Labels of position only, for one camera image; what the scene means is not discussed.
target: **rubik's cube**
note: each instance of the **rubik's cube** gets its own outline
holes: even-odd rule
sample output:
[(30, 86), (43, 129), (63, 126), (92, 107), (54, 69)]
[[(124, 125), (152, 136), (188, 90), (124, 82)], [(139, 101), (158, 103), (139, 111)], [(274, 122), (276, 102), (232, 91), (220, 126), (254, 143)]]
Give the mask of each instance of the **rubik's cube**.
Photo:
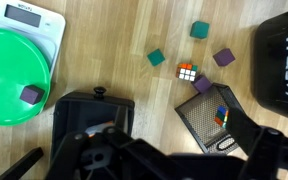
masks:
[(179, 64), (176, 70), (176, 77), (189, 81), (194, 81), (197, 72), (197, 66), (192, 64)]
[(228, 110), (223, 106), (217, 108), (216, 116), (214, 121), (220, 125), (222, 128), (226, 128), (226, 122), (228, 117)]

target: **screw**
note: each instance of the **screw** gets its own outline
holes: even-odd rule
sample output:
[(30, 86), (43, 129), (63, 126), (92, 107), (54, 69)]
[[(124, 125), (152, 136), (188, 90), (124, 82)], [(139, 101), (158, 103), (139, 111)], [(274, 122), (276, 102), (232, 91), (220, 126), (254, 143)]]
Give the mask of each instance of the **screw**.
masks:
[(82, 137), (83, 137), (82, 134), (76, 134), (74, 138), (75, 138), (76, 140), (80, 140), (80, 139), (82, 139)]
[(268, 132), (271, 133), (272, 135), (279, 135), (280, 133), (276, 131), (275, 129), (268, 129)]
[(108, 132), (109, 134), (113, 134), (113, 133), (115, 133), (115, 129), (114, 129), (114, 128), (109, 128), (109, 129), (107, 130), (107, 132)]

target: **green lid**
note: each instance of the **green lid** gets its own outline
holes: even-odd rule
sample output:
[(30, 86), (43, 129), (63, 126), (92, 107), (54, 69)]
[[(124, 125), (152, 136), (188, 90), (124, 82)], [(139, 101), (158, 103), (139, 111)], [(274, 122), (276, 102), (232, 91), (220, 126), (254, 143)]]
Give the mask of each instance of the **green lid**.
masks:
[[(45, 91), (35, 105), (20, 99), (28, 85)], [(0, 29), (0, 125), (16, 125), (36, 116), (49, 92), (50, 73), (39, 49), (24, 36)]]

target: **teal cube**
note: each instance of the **teal cube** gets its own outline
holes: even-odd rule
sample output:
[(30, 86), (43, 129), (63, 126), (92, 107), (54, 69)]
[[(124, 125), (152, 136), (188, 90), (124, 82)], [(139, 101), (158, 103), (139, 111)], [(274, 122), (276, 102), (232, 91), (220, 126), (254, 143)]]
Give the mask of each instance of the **teal cube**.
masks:
[(208, 23), (196, 21), (192, 25), (190, 36), (195, 37), (195, 38), (199, 38), (199, 39), (204, 39), (208, 35), (209, 27), (210, 27), (210, 25)]
[(165, 57), (163, 56), (162, 52), (159, 49), (156, 49), (155, 51), (151, 52), (149, 55), (147, 55), (147, 58), (150, 60), (153, 66), (159, 65), (161, 62), (165, 60)]

